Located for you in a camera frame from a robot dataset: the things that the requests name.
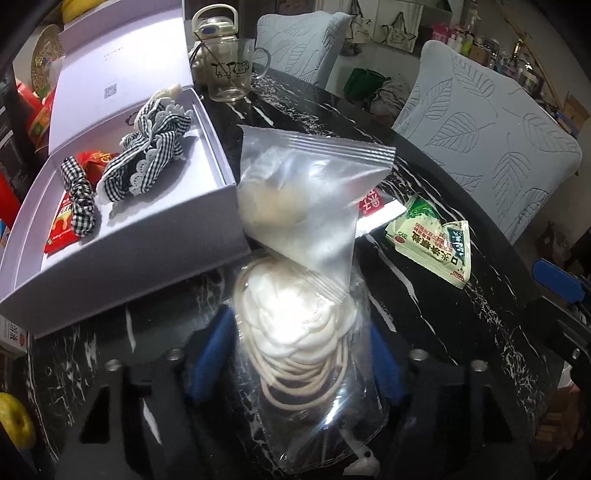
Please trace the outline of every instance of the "bottle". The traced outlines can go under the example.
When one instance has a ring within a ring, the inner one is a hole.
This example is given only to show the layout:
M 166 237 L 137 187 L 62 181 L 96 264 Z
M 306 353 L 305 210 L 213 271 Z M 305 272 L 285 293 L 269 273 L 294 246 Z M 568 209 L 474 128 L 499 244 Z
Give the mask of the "bottle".
M 473 43 L 474 43 L 474 37 L 472 35 L 470 35 L 469 33 L 466 34 L 466 41 L 464 42 L 464 45 L 462 45 L 461 54 L 464 55 L 465 57 L 469 56 Z
M 452 36 L 447 39 L 447 46 L 452 50 L 456 49 L 456 35 L 452 33 Z
M 518 76 L 517 76 L 517 71 L 519 68 L 519 55 L 521 54 L 521 47 L 523 46 L 523 40 L 519 39 L 517 40 L 517 42 L 515 43 L 515 46 L 513 47 L 513 53 L 511 54 L 511 58 L 509 59 L 509 62 L 507 62 L 507 67 L 508 67 L 508 72 L 509 72 L 509 77 L 514 78 L 515 80 L 517 80 Z
M 456 52 L 460 53 L 462 51 L 463 45 L 464 45 L 464 39 L 461 35 L 458 35 L 457 39 L 456 39 L 456 48 L 455 48 Z
M 464 22 L 463 26 L 466 27 L 467 30 L 474 31 L 478 19 L 478 3 L 472 1 L 468 6 L 468 11 L 466 13 L 466 21 Z

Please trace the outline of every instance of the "black marble table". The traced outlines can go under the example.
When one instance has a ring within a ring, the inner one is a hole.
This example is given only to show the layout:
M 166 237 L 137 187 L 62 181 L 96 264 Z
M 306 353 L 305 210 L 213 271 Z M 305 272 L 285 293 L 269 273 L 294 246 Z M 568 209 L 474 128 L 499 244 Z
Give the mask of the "black marble table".
M 248 98 L 206 109 L 235 177 L 239 178 L 239 124 L 295 130 L 395 145 L 397 163 L 381 188 L 401 202 L 418 192 L 446 220 L 467 219 L 472 276 L 459 290 L 398 254 L 383 228 L 356 242 L 375 322 L 403 335 L 412 348 L 437 359 L 485 360 L 515 414 L 514 427 L 533 436 L 556 388 L 562 361 L 526 335 L 519 309 L 539 291 L 500 230 L 433 160 L 392 130 L 339 98 L 287 74 L 270 71 Z M 114 308 L 39 340 L 26 358 L 28 400 L 55 462 L 66 432 L 103 364 L 152 360 L 203 328 L 226 297 L 222 270 Z M 251 428 L 253 435 L 256 426 Z

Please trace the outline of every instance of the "box lid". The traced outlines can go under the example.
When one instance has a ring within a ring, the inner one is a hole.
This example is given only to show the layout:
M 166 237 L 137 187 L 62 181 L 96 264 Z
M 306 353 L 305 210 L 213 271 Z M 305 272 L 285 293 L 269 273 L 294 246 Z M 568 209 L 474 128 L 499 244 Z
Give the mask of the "box lid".
M 63 34 L 50 154 L 162 88 L 193 85 L 181 0 L 117 0 Z

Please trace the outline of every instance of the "red candy wrapper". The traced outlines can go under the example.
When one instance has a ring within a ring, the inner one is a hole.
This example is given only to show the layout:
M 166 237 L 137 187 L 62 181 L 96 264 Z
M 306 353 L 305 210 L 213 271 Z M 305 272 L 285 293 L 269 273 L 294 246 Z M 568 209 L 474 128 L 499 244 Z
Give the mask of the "red candy wrapper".
M 76 155 L 76 160 L 86 172 L 86 178 L 96 188 L 105 167 L 117 154 L 104 153 L 98 150 L 82 152 Z M 45 244 L 44 252 L 51 255 L 54 252 L 77 242 L 80 237 L 72 229 L 72 201 L 68 192 L 64 192 L 61 198 L 60 207 L 57 209 L 56 217 L 51 225 L 51 231 Z
M 359 211 L 361 216 L 367 217 L 384 207 L 382 197 L 376 189 L 371 189 L 363 200 L 359 202 Z
M 44 252 L 48 255 L 61 250 L 68 245 L 77 242 L 80 237 L 76 235 L 70 225 L 72 224 L 72 202 L 68 192 L 64 192 L 56 218 L 53 220 L 49 238 L 45 244 Z

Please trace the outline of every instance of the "metal screw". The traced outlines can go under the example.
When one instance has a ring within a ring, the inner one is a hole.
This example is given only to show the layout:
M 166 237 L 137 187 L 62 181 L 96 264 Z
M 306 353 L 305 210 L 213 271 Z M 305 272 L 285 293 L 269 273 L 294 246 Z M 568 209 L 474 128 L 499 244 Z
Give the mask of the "metal screw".
M 417 362 L 422 362 L 423 360 L 429 358 L 429 354 L 425 350 L 421 350 L 420 348 L 410 350 L 409 356 L 411 359 L 416 360 Z
M 122 368 L 123 365 L 121 364 L 121 362 L 119 362 L 119 360 L 117 360 L 116 358 L 114 358 L 113 360 L 109 360 L 106 364 L 105 364 L 105 368 L 109 371 L 109 372 L 116 372 L 117 370 L 119 370 L 120 368 Z
M 472 360 L 470 366 L 475 372 L 483 372 L 488 368 L 488 365 L 484 360 Z
M 173 348 L 168 352 L 167 358 L 171 361 L 171 362 L 175 362 L 177 360 L 180 360 L 182 357 L 184 357 L 184 353 L 183 350 L 180 348 Z

